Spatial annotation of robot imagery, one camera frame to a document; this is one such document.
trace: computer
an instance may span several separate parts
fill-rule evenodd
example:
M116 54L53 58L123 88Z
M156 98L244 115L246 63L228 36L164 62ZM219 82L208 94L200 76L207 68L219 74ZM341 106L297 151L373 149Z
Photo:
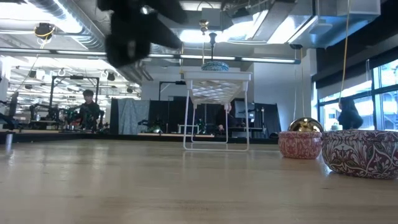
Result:
M244 101L235 100L235 118L246 118L246 109L244 106ZM256 108L254 103L248 103L248 115L250 122L254 122Z

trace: person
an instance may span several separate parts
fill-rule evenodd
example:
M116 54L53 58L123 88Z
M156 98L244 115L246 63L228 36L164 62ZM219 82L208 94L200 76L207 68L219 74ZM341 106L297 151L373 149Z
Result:
M85 90L83 92L85 98L85 103L80 106L79 118L81 119L80 124L82 128L91 128L92 125L85 126L85 123L89 122L93 124L92 121L96 121L100 116L100 106L93 101L94 92L91 90Z
M338 122L343 126L343 130L358 129L362 126L363 120L355 107L354 100L342 98L339 107L341 109Z
M235 127L236 126L236 120L229 113L231 110L232 110L232 105L230 103L230 104L228 104L228 108L227 108L228 127ZM219 131L225 131L225 129L226 129L226 119L225 119L225 108L224 108L224 106L221 106L220 109L217 112L216 125L217 125L217 128L218 128Z

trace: white table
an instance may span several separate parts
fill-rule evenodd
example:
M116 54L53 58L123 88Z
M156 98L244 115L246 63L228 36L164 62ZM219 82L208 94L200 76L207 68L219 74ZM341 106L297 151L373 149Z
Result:
M251 79L251 72L213 72L197 71L184 72L183 77L187 83L187 104L185 105L185 126L183 146L188 151L228 151L246 152L250 148L249 142L249 118L248 118L248 85ZM223 150L223 149L195 149L188 148L186 144L187 121L189 99L193 103L192 126L195 125L195 112L200 104L218 104L225 108L226 118L226 141L225 142L197 142L199 144L227 144L228 143L228 104L231 103L241 92L244 92L246 110L246 149L245 150ZM191 136L192 144L196 143Z

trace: wall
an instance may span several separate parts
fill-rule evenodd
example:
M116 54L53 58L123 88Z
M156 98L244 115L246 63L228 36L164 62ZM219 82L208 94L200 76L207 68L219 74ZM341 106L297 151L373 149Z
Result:
M286 131L294 120L295 89L297 88L297 108L295 118L311 117L312 84L311 76L316 74L315 49L308 49L301 65L274 63L254 64L254 102L277 104L280 126Z

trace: gray curtain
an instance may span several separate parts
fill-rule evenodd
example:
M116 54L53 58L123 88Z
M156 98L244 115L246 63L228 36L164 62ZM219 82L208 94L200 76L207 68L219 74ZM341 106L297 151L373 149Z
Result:
M146 131L138 122L149 117L149 100L121 99L119 104L119 134L137 134Z

